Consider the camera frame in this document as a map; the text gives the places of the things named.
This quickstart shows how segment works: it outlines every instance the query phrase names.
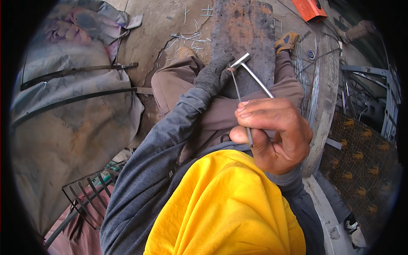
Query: metal handle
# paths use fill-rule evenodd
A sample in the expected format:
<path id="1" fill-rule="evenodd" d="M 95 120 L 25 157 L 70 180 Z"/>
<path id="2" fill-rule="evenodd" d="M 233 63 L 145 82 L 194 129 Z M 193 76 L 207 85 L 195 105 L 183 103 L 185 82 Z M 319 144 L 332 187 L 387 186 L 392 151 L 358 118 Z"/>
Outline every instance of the metal handle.
<path id="1" fill-rule="evenodd" d="M 264 92 L 270 97 L 270 98 L 274 98 L 274 96 L 271 94 L 271 92 L 269 91 L 269 89 L 261 82 L 260 79 L 258 79 L 258 77 L 256 77 L 256 75 L 251 71 L 251 69 L 249 69 L 249 67 L 245 64 L 245 63 L 241 63 L 241 65 L 249 72 L 249 74 L 256 80 L 256 82 L 261 86 L 261 88 L 264 90 Z"/>

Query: gray sleeve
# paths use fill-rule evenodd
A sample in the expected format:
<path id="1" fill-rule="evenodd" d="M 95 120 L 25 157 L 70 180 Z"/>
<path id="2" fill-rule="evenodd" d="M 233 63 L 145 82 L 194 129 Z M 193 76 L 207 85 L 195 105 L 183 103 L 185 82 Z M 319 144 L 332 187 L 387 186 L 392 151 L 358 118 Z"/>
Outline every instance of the gray sleeve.
<path id="1" fill-rule="evenodd" d="M 181 95 L 176 107 L 152 128 L 124 166 L 100 229 L 103 254 L 143 253 L 155 217 L 170 196 L 166 194 L 168 174 L 210 99 L 199 88 Z"/>
<path id="2" fill-rule="evenodd" d="M 279 186 L 282 196 L 286 198 L 293 214 L 296 216 L 305 236 L 306 254 L 324 255 L 322 224 L 311 196 L 304 189 L 300 165 L 283 175 L 266 173 L 266 176 Z"/>

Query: wooden board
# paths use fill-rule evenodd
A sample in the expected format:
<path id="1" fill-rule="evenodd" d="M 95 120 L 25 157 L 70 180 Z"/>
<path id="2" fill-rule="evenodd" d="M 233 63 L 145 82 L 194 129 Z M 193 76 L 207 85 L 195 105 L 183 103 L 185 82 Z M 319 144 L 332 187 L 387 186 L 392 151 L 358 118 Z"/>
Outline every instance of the wooden board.
<path id="1" fill-rule="evenodd" d="M 225 52 L 236 59 L 251 55 L 246 64 L 258 78 L 270 87 L 274 83 L 275 28 L 270 4 L 249 0 L 215 0 L 212 59 Z M 236 72 L 241 96 L 260 90 L 259 85 L 243 68 Z M 233 81 L 221 95 L 238 98 Z"/>

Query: orange metal piece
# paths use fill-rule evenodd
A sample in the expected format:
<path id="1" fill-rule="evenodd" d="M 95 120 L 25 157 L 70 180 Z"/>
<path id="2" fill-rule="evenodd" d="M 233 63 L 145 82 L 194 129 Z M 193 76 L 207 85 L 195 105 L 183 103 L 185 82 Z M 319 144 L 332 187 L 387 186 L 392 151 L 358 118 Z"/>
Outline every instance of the orange metal piece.
<path id="1" fill-rule="evenodd" d="M 320 22 L 327 17 L 319 0 L 292 0 L 296 9 L 305 21 L 315 20 Z"/>

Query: gloved hand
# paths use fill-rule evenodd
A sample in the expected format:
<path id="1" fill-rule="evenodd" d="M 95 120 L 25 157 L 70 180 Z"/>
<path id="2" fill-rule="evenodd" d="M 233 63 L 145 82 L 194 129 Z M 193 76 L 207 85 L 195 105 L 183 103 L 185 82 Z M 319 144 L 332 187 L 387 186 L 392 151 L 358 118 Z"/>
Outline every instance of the gloved hand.
<path id="1" fill-rule="evenodd" d="M 224 88 L 227 80 L 232 76 L 231 71 L 226 67 L 235 57 L 231 54 L 224 54 L 204 67 L 198 76 L 194 79 L 193 84 L 196 88 L 203 89 L 211 95 L 216 96 Z"/>

